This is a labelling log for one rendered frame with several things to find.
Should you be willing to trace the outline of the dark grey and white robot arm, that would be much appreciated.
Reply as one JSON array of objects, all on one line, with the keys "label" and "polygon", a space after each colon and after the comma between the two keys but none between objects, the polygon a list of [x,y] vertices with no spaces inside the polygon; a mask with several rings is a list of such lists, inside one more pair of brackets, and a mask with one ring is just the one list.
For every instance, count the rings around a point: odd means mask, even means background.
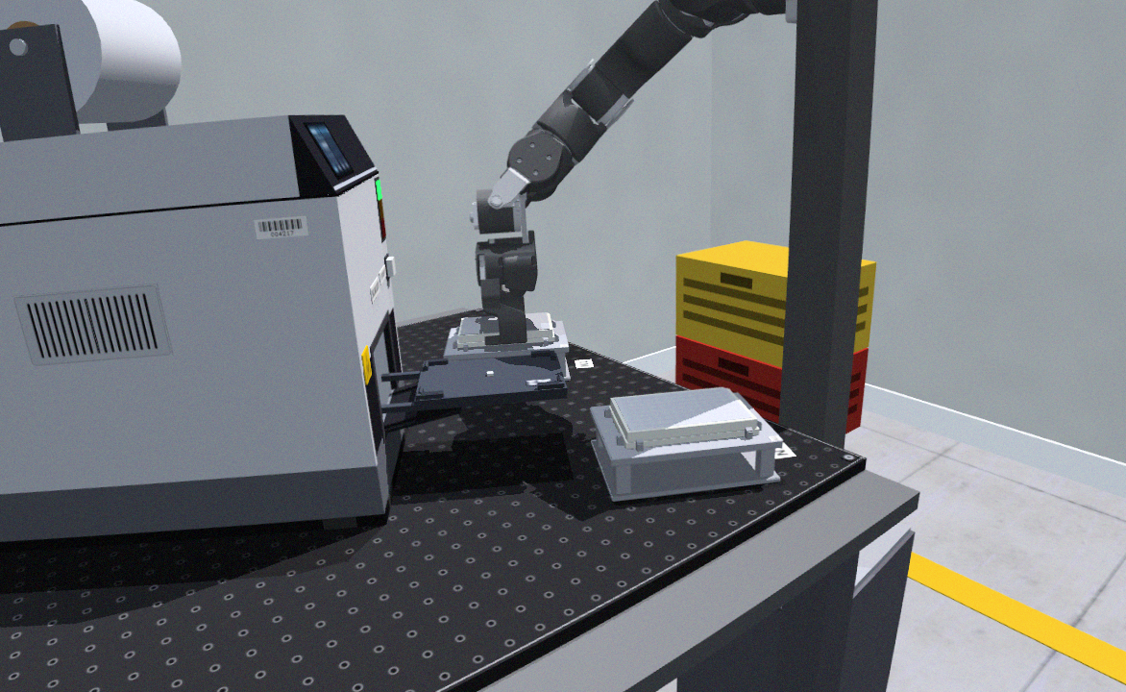
[{"label": "dark grey and white robot arm", "polygon": [[474,213],[470,213],[474,230],[480,234],[520,232],[519,196],[525,196],[526,208],[529,203],[547,200],[613,123],[627,113],[638,88],[692,37],[703,38],[714,28],[736,25],[749,14],[759,12],[786,12],[786,23],[796,24],[797,0],[652,1],[597,64],[591,66],[591,59],[531,124],[531,131],[511,146],[499,182],[493,189],[477,191]]}]

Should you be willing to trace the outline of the white roll of foil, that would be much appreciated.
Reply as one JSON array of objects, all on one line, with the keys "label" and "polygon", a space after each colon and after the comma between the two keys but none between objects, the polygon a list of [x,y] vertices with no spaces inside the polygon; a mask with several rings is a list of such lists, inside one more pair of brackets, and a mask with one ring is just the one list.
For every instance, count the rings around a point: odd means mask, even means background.
[{"label": "white roll of foil", "polygon": [[60,25],[77,122],[145,122],[172,100],[181,51],[160,14],[135,0],[0,0],[0,30]]}]

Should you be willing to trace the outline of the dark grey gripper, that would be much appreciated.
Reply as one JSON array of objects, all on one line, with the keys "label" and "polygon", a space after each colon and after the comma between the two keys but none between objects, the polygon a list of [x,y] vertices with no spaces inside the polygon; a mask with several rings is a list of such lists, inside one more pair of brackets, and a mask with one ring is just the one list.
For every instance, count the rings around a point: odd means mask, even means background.
[{"label": "dark grey gripper", "polygon": [[485,345],[527,343],[524,295],[535,293],[538,271],[535,231],[526,231],[525,196],[519,196],[519,203],[522,237],[477,242],[476,266],[479,287],[482,287],[482,309],[499,320],[499,334],[485,336]]}]

